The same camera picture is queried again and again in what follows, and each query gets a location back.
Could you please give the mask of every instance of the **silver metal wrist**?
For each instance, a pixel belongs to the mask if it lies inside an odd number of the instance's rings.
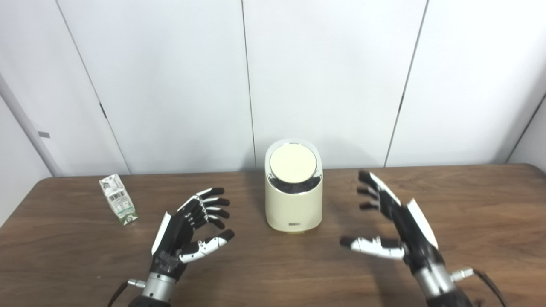
[[[414,276],[427,299],[457,289],[451,275],[446,271],[446,266],[440,263],[431,264],[427,268],[417,271]]]
[[[175,285],[176,280],[173,278],[162,274],[150,273],[142,295],[168,303]]]

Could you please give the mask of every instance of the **barcode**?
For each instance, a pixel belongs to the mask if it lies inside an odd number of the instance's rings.
[[[110,199],[111,202],[115,201],[116,199],[122,197],[122,196],[125,196],[125,191],[120,191],[120,192],[117,192],[113,195],[110,195],[108,198]]]

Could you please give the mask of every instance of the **white wall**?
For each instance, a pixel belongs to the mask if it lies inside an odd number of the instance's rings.
[[[0,226],[36,182],[50,176],[44,162],[0,97]]]
[[[538,109],[509,163],[529,163],[546,172],[546,107]]]
[[[1,1],[0,29],[0,93],[54,175],[127,174],[55,1]]]
[[[256,159],[303,138],[325,168],[383,166],[425,0],[245,0]]]
[[[327,168],[503,163],[546,90],[546,3],[430,0],[407,79],[425,2],[60,0],[67,27],[6,0],[0,93],[54,175],[262,167],[286,137]]]
[[[387,166],[505,163],[546,91],[545,11],[431,0]]]
[[[131,173],[254,167],[240,0],[61,0]]]

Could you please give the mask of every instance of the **panel seam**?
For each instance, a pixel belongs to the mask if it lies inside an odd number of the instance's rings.
[[[55,0],[55,3],[57,4],[57,8],[59,9],[59,13],[61,13],[61,16],[62,16],[63,21],[64,21],[64,25],[66,26],[66,28],[68,30],[68,34],[70,35],[72,43],[74,44],[74,47],[76,48],[76,52],[78,53],[78,56],[80,57],[80,62],[84,67],[85,74],[87,75],[89,83],[91,84],[91,87],[93,88],[93,92],[95,93],[95,97],[97,98],[97,101],[99,103],[99,107],[102,110],[102,113],[104,114],[106,122],[108,123],[108,127],[110,128],[110,132],[112,133],[112,136],[114,137],[114,141],[116,142],[117,148],[120,151],[121,158],[123,159],[123,162],[125,163],[125,167],[127,167],[127,170],[129,171],[129,174],[131,174],[131,169],[129,168],[129,164],[127,163],[127,159],[125,159],[125,155],[123,154],[123,151],[121,150],[120,142],[117,140],[116,134],[114,133],[114,130],[112,129],[112,124],[110,124],[110,120],[106,116],[106,112],[104,111],[102,102],[100,101],[99,94],[97,92],[97,89],[95,88],[95,84],[93,83],[93,80],[91,79],[91,75],[89,75],[89,70],[87,70],[87,66],[85,65],[84,58],[81,56],[80,49],[78,48],[78,45],[76,44],[76,40],[74,39],[74,35],[72,34],[72,31],[70,30],[70,27],[68,26],[67,19],[66,19],[66,17],[64,17],[64,13],[63,13],[63,10],[61,9],[61,5],[59,4],[58,0]]]
[[[527,123],[527,125],[525,125],[525,128],[523,129],[521,135],[519,136],[518,141],[515,142],[514,148],[512,148],[512,150],[510,151],[510,154],[508,155],[508,158],[506,158],[505,164],[508,163],[508,161],[510,161],[510,158],[512,158],[512,155],[514,154],[516,147],[518,147],[519,143],[521,142],[521,139],[523,138],[523,135],[525,134],[525,132],[527,132],[527,129],[531,125],[531,122],[533,121],[533,119],[535,118],[535,116],[538,113],[538,109],[540,109],[541,105],[544,103],[544,100],[546,100],[546,93],[544,93],[544,95],[542,96],[542,99],[538,103],[538,106],[535,109],[535,111],[533,112],[533,114],[531,115],[531,118],[529,119],[529,122]]]
[[[250,126],[252,128],[252,147],[254,149],[254,168],[258,168],[256,161],[256,138],[254,137],[254,115],[252,113],[252,95],[250,93],[250,72],[248,71],[248,48],[246,45],[245,5],[241,0],[242,31],[245,39],[246,80],[248,85],[248,102],[250,104]]]
[[[408,81],[410,79],[410,74],[411,74],[411,69],[413,67],[413,60],[415,59],[415,54],[417,52],[417,46],[419,45],[419,39],[421,38],[421,31],[423,30],[423,24],[425,22],[425,17],[426,17],[426,10],[427,8],[429,7],[429,0],[426,0],[426,3],[425,3],[425,9],[423,10],[423,18],[421,19],[421,24],[419,25],[419,32],[417,32],[417,39],[415,41],[415,46],[413,47],[413,54],[411,56],[411,61],[409,62],[409,68],[408,68],[408,73],[407,73],[407,76],[406,76],[406,82],[404,83],[404,88],[402,90],[402,97],[400,98],[400,104],[398,106],[398,112],[396,113],[396,119],[394,121],[394,126],[393,126],[393,132],[390,136],[390,142],[389,142],[389,147],[387,148],[387,155],[385,156],[385,164],[383,165],[383,167],[387,167],[387,162],[389,160],[389,154],[390,154],[390,149],[393,145],[393,140],[394,140],[394,134],[396,132],[396,126],[398,125],[398,119],[400,118],[400,112],[402,111],[402,103],[404,102],[404,97],[406,95],[406,88],[408,86]]]

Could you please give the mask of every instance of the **wooden table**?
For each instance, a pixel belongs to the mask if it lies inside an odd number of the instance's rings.
[[[399,198],[415,197],[448,269],[485,270],[512,306],[546,302],[546,176],[529,165],[373,169]],[[356,169],[326,170],[324,219],[304,234],[271,229],[263,173],[122,176],[140,218],[121,226],[99,177],[36,184],[0,229],[3,306],[106,306],[119,284],[146,279],[163,213],[223,186],[236,236],[188,266],[173,306],[424,306],[405,265],[339,247],[339,236],[396,237],[378,212],[360,212]],[[197,232],[218,233],[212,225]],[[485,306],[496,298],[476,277],[459,283]],[[127,288],[114,306],[140,292]]]

